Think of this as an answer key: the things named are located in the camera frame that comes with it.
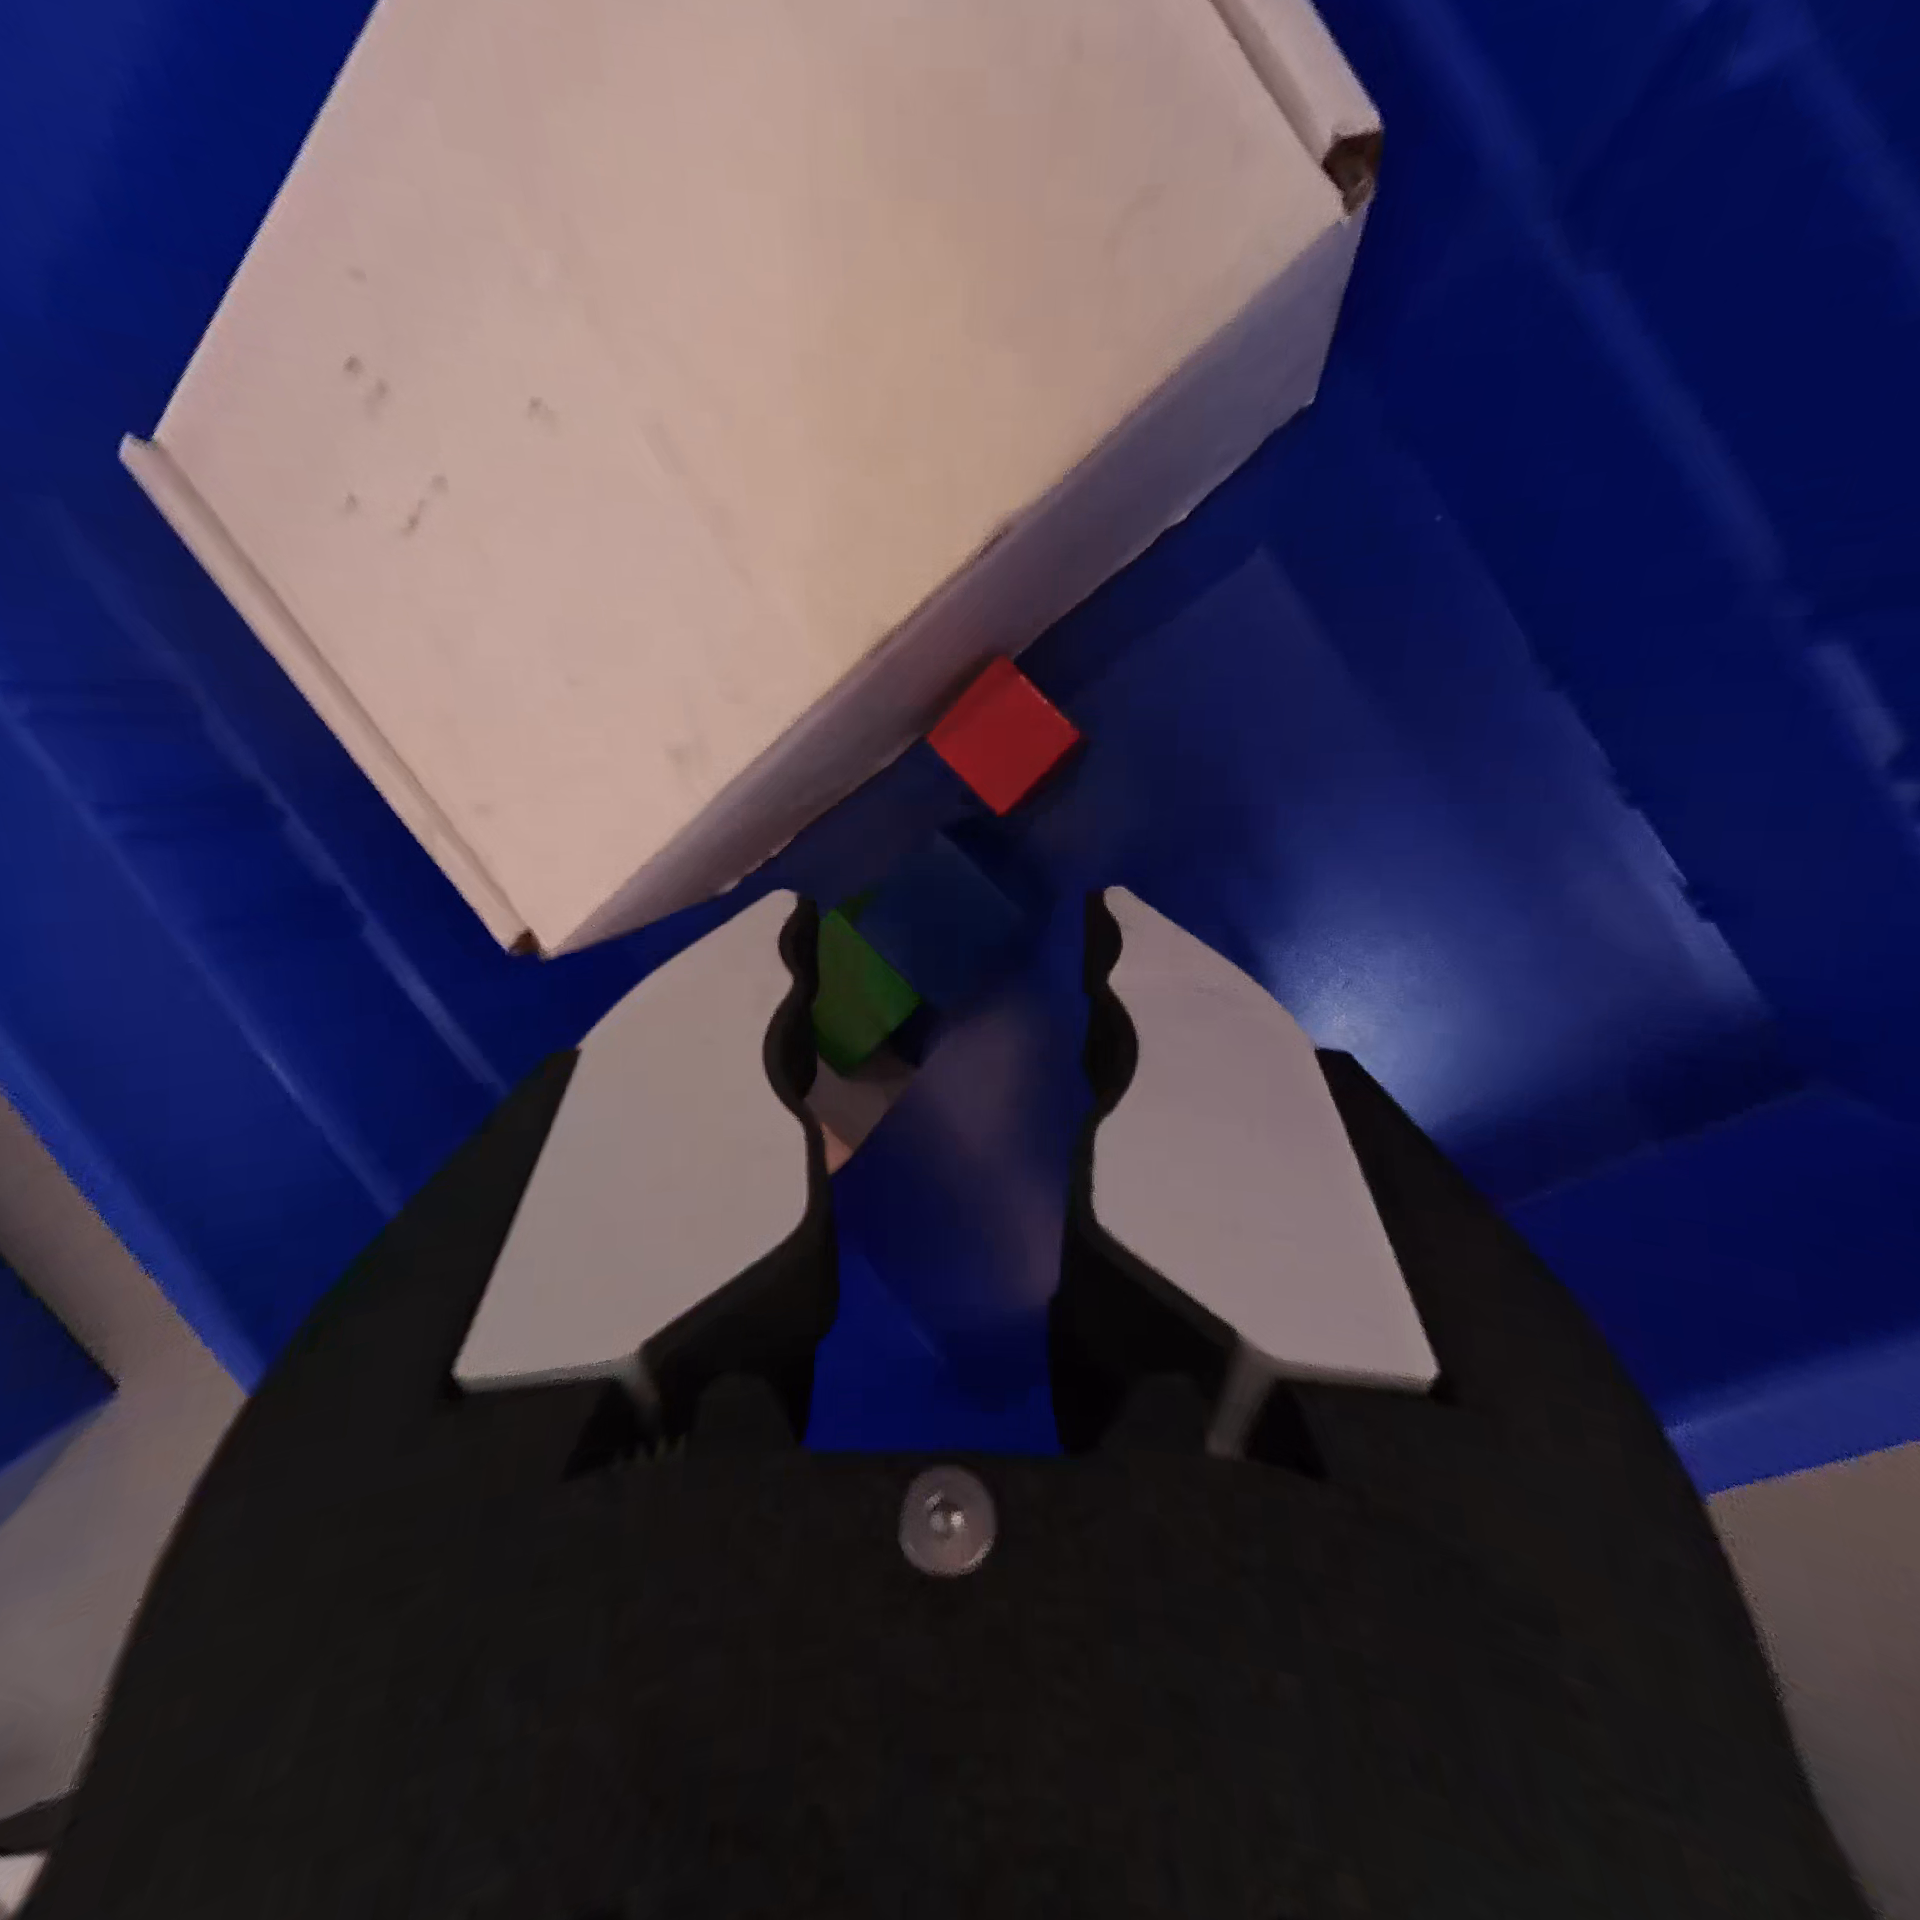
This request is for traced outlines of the white cardboard box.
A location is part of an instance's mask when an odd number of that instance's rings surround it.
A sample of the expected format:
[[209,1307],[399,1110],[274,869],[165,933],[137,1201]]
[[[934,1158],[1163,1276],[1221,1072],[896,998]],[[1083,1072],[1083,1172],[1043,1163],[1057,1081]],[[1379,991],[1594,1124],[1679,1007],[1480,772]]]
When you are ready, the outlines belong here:
[[1313,5],[375,5],[123,467],[488,931],[725,893],[1315,395]]

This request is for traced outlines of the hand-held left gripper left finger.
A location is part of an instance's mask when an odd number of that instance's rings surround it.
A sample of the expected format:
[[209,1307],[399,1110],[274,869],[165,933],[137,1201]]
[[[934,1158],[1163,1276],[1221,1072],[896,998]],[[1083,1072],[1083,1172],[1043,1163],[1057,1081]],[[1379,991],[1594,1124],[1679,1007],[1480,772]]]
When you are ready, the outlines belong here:
[[608,1387],[676,1443],[719,1389],[805,1440],[835,1321],[819,931],[811,898],[764,893],[579,1044],[452,1360],[466,1397]]

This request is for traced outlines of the green cube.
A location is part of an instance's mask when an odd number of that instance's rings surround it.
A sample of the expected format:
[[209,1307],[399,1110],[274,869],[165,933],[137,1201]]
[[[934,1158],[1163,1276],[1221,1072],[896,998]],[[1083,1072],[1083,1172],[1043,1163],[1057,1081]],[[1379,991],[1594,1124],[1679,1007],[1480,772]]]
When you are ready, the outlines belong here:
[[815,960],[815,1045],[827,1068],[854,1074],[920,1013],[921,996],[844,909],[820,917]]

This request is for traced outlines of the blue cube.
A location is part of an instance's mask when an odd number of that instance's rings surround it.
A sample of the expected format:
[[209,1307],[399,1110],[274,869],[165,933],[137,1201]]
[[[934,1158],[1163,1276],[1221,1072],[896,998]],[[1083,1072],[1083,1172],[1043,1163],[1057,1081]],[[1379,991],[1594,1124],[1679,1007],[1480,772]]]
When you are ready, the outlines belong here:
[[857,931],[896,988],[885,996],[885,1036],[914,1020],[973,1016],[1014,972],[1027,909],[948,831],[905,850],[863,898]]

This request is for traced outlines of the blue plastic bin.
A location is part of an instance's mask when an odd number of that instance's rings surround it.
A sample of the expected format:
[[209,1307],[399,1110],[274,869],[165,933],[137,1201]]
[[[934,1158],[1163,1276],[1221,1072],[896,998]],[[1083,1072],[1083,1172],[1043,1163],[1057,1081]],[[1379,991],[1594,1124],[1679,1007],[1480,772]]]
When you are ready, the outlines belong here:
[[[5,1097],[243,1382],[714,909],[506,956],[118,460],[368,5],[5,5]],[[1599,1321],[1705,1491],[1914,1443],[1914,5],[1329,5],[1387,128],[1319,400],[1027,658],[1028,913],[841,1179],[1027,1397],[1131,883],[1347,1048]]]

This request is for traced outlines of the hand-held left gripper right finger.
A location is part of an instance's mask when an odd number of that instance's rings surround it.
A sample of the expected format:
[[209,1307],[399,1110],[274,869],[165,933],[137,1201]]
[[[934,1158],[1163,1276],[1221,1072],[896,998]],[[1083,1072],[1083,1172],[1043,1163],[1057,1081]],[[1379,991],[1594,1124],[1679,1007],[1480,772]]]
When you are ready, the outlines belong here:
[[1264,988],[1125,885],[1085,909],[1083,1074],[1050,1391],[1067,1452],[1182,1382],[1207,1452],[1283,1443],[1301,1387],[1427,1397],[1442,1365],[1319,1053]]

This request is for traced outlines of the red cube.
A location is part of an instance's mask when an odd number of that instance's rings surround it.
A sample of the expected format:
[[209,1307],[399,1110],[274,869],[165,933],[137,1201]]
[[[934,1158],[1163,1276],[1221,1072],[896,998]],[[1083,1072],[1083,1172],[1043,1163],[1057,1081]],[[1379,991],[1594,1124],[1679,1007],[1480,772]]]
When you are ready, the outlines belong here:
[[1065,707],[1005,654],[977,668],[925,740],[995,817],[1018,812],[1085,746]]

